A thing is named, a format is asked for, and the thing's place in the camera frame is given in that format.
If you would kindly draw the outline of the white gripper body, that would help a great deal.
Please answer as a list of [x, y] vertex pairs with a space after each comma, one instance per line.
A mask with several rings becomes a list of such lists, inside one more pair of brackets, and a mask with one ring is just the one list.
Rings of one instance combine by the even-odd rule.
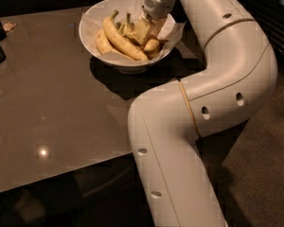
[[173, 9], [176, 0], [142, 0], [141, 7], [147, 17], [159, 20]]

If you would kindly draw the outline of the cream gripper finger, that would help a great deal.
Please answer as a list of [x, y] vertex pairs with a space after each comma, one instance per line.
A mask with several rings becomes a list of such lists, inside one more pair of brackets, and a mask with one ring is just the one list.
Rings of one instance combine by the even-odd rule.
[[152, 20], [151, 24], [152, 24], [152, 29], [151, 29], [151, 36], [155, 36], [157, 37], [162, 29], [162, 27], [164, 26], [166, 20], [168, 19], [167, 16], [158, 19], [158, 20]]
[[140, 45], [144, 45], [153, 31], [154, 23], [141, 15], [135, 23], [135, 38]]

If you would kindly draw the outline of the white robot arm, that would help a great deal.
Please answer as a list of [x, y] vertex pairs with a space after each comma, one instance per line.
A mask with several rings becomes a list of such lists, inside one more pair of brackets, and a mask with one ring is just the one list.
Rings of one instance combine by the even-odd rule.
[[[173, 0], [143, 0], [161, 18]], [[128, 131], [155, 227], [228, 227], [196, 148], [256, 113], [274, 92], [274, 50], [238, 0], [180, 0], [205, 69], [133, 101]]]

